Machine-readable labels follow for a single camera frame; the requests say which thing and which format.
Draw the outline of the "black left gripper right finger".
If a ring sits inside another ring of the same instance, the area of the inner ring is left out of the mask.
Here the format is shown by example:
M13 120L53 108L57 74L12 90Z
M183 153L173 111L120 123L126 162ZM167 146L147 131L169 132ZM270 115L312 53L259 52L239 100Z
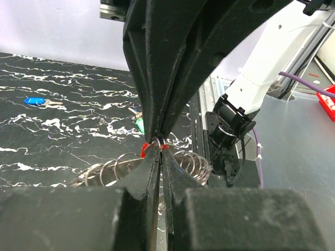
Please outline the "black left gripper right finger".
M207 188L161 152L168 250L326 250L296 192Z

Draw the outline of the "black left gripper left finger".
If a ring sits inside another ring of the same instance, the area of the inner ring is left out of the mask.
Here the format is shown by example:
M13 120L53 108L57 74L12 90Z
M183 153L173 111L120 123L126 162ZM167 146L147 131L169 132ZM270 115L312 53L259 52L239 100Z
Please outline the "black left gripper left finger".
M153 147L145 159L157 157ZM1 200L1 250L155 250L160 167L110 187L13 188Z

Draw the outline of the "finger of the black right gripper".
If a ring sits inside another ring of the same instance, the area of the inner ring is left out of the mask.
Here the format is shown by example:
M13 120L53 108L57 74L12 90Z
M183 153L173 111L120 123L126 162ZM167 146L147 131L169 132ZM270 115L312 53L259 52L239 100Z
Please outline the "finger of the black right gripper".
M163 121L187 36L205 1L130 1L123 50L140 97L148 143L165 137Z
M208 1L191 34L181 62L161 135L167 137L183 107L219 63L249 34L289 1Z

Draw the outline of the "red tagged key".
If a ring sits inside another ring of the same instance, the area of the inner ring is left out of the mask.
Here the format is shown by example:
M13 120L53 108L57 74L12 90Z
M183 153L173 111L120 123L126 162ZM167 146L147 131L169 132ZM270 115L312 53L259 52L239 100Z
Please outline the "red tagged key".
M151 148L155 147L156 146L156 143L145 143L143 146L142 146L142 150L141 150L141 154L140 154L140 157L141 158L144 158L148 152L150 151ZM160 150L163 150L163 149L169 149L169 145L168 144L163 144L159 147Z

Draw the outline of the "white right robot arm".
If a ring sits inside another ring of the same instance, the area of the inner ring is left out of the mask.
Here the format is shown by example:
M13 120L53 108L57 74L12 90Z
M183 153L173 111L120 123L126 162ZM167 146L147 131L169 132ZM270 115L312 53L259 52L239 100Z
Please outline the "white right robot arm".
M186 103L220 62L261 25L241 73L219 99L211 138L231 149L255 125L265 94L303 30L289 1L129 1L123 49L142 103L146 141L163 146Z

